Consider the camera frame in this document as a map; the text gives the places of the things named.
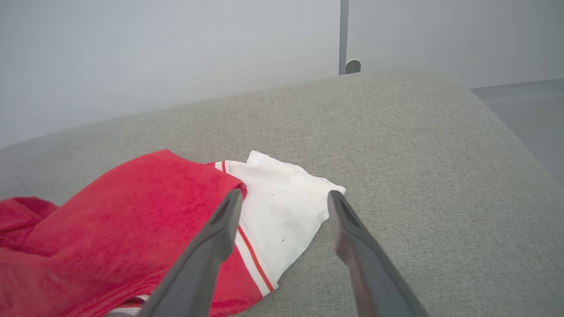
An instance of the gray fabric upholstery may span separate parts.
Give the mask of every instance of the gray fabric upholstery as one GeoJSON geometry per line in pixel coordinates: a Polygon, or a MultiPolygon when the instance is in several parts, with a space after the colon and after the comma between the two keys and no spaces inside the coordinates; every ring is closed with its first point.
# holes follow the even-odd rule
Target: gray fabric upholstery
{"type": "MultiPolygon", "coordinates": [[[[470,91],[399,69],[213,99],[0,149],[0,198],[64,203],[107,170],[169,148],[255,149],[347,188],[429,312],[561,312],[564,191],[470,91]]],[[[249,315],[356,310],[327,223],[249,315]]]]}

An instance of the gray floor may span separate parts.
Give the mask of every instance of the gray floor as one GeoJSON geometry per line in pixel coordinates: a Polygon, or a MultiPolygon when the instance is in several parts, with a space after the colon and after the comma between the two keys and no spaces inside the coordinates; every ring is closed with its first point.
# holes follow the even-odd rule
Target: gray floor
{"type": "Polygon", "coordinates": [[[564,78],[471,89],[564,188],[564,78]]]}

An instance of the clothing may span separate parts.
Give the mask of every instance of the clothing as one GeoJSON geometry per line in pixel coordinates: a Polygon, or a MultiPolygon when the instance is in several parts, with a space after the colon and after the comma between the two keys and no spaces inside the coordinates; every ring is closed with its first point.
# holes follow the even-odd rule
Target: clothing
{"type": "MultiPolygon", "coordinates": [[[[0,315],[101,316],[151,293],[234,188],[246,196],[237,178],[163,150],[110,170],[59,208],[35,197],[0,202],[0,315]]],[[[212,311],[260,298],[233,250],[212,311]]]]}
{"type": "Polygon", "coordinates": [[[0,315],[137,314],[233,188],[243,192],[241,218],[210,315],[251,307],[328,218],[328,191],[345,189],[254,151],[247,163],[204,165],[163,150],[59,208],[36,197],[0,202],[0,315]]]}

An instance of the gray couch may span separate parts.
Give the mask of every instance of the gray couch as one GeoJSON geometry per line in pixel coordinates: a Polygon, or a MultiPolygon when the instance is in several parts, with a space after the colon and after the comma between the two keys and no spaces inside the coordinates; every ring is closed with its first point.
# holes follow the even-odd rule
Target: gray couch
{"type": "MultiPolygon", "coordinates": [[[[0,149],[0,199],[62,204],[163,148],[198,162],[255,149],[345,186],[432,314],[562,314],[564,191],[475,95],[439,75],[358,73],[45,135],[0,149]]],[[[244,314],[356,312],[327,223],[279,285],[244,314]]]]}

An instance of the white wall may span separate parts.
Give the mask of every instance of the white wall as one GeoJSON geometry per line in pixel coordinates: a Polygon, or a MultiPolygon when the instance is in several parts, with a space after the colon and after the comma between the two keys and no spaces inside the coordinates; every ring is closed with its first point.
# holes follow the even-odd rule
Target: white wall
{"type": "Polygon", "coordinates": [[[0,148],[337,75],[340,0],[3,0],[0,148]]]}
{"type": "Polygon", "coordinates": [[[347,61],[468,88],[564,77],[563,0],[350,0],[347,61]]]}

